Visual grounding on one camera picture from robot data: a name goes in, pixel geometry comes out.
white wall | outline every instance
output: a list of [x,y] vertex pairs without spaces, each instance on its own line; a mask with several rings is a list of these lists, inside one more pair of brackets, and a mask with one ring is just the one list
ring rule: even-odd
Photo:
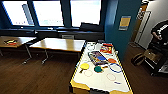
[[154,0],[150,1],[146,11],[151,11],[150,18],[143,31],[148,12],[142,20],[135,42],[144,47],[148,47],[149,42],[152,39],[151,30],[159,22],[168,19],[168,0]]

table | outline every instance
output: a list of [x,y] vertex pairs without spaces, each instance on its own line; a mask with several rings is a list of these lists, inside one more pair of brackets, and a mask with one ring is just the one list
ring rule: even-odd
[[[20,47],[21,45],[25,44],[25,47],[26,47],[26,50],[29,54],[29,58],[26,59],[22,64],[25,64],[27,63],[27,61],[29,59],[32,58],[31,54],[30,54],[30,51],[26,45],[27,42],[31,41],[35,39],[35,37],[10,37],[10,36],[1,36],[0,37],[0,47],[11,47],[11,48],[18,48]],[[9,45],[7,44],[6,42],[7,41],[10,41],[10,40],[15,40],[16,41],[16,44],[15,45]]]
[[42,61],[42,64],[48,59],[46,49],[61,50],[61,51],[72,51],[80,53],[85,40],[73,40],[73,39],[60,39],[60,38],[45,38],[30,47],[45,49],[46,59]]
[[[104,68],[104,71],[101,73],[94,71],[95,65],[90,61],[88,52],[100,51],[102,45],[103,44],[99,43],[94,45],[92,42],[87,43],[70,81],[70,92],[75,94],[89,94],[89,92],[94,92],[93,94],[96,94],[96,92],[104,92],[103,94],[133,94],[121,63],[117,57],[117,54],[115,53],[116,51],[114,47],[112,47],[112,54],[103,52],[100,53],[106,59],[112,58],[116,60],[116,64],[120,66],[118,69],[121,71],[112,71],[109,67]],[[83,70],[83,72],[80,73],[80,65],[83,63],[89,64],[89,69]]]

orange object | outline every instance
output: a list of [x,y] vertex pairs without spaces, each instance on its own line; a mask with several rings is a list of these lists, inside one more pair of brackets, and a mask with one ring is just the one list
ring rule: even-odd
[[109,61],[110,63],[116,63],[116,60],[114,60],[114,59],[112,59],[112,58],[109,58],[108,61]]

blue wall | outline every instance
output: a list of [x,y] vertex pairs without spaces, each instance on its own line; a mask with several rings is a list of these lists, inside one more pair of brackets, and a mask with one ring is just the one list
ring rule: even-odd
[[[109,0],[108,2],[105,41],[113,43],[115,49],[119,51],[118,56],[121,61],[124,59],[140,6],[141,0]],[[126,31],[119,30],[122,16],[131,16],[131,21]]]

bag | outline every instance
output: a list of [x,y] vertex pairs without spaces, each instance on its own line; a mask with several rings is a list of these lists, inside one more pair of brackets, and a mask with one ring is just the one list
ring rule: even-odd
[[145,56],[142,53],[139,53],[131,59],[131,63],[137,66],[140,65],[144,60]]

